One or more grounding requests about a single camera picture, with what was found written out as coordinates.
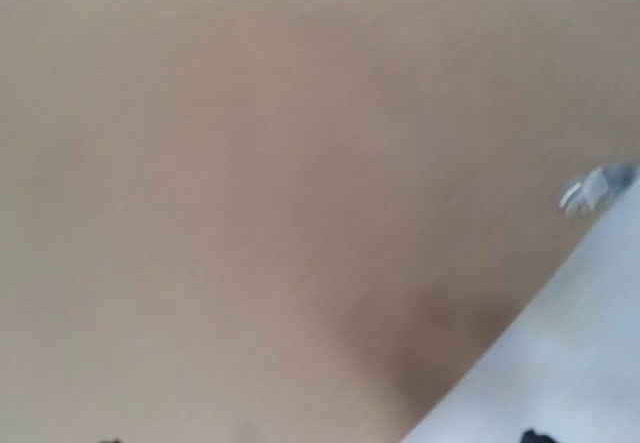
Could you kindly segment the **brown backing board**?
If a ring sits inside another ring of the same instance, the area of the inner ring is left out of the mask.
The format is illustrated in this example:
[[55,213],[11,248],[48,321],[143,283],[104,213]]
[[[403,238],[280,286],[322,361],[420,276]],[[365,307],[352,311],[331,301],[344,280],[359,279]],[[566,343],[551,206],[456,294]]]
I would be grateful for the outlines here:
[[1,0],[1,438],[395,442],[639,152],[639,0]]

